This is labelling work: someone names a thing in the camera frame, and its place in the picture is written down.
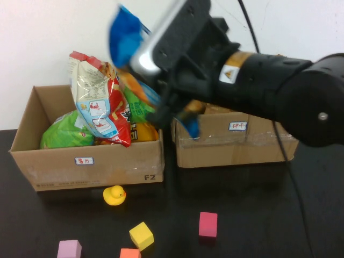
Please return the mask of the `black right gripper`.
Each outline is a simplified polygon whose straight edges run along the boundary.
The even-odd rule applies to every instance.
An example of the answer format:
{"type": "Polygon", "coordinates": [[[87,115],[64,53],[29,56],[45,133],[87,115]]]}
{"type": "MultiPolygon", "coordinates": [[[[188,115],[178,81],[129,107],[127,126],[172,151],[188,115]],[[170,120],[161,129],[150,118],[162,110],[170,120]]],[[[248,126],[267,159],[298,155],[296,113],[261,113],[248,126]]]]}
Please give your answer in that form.
{"type": "Polygon", "coordinates": [[[162,104],[147,113],[153,126],[197,119],[198,108],[186,106],[196,99],[210,102],[226,58],[239,48],[226,33],[224,18],[176,17],[161,37],[162,104]]]}

